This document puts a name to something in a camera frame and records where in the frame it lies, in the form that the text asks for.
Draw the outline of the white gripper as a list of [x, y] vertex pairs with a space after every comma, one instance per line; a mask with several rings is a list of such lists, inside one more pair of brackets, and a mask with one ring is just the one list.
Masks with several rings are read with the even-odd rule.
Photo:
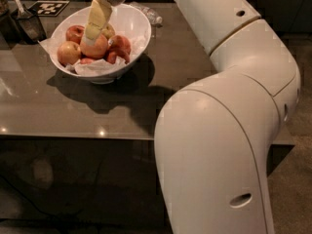
[[109, 23], [112, 14], [112, 6], [120, 5], [125, 1], [126, 0], [93, 0], [82, 41], [88, 45], [94, 45], [102, 30], [107, 27]]

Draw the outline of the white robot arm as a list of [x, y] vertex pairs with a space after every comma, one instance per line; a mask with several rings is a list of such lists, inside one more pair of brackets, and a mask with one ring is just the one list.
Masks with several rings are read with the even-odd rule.
[[246, 0], [175, 0], [215, 75], [176, 92], [155, 126], [174, 234], [275, 234], [269, 148], [293, 115], [298, 66]]

